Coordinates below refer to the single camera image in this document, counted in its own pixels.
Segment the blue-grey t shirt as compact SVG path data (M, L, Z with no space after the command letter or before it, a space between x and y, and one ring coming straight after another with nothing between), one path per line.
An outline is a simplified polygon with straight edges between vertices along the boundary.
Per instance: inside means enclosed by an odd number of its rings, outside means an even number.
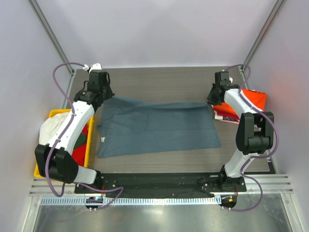
M112 97L103 104L97 129L99 158L221 147L206 103Z

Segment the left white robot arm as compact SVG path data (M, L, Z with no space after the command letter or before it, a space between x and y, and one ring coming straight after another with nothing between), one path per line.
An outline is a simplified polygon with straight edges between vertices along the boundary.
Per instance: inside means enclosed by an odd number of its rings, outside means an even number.
M102 189L102 180L98 177L100 172L78 165L72 152L84 126L103 102L113 96L109 73L90 71L89 79L75 95L72 108L60 129L45 145L35 148L40 176L66 184L83 183L92 193Z

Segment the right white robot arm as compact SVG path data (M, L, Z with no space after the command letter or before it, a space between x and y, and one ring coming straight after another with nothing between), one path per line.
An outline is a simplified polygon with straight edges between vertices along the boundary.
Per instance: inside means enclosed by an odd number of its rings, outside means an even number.
M236 133L237 149L228 163L219 172L218 187L231 190L240 183L245 169L254 159L273 147L274 115L255 106L229 78L228 71L214 74L214 84L207 97L213 106L227 103L239 117Z

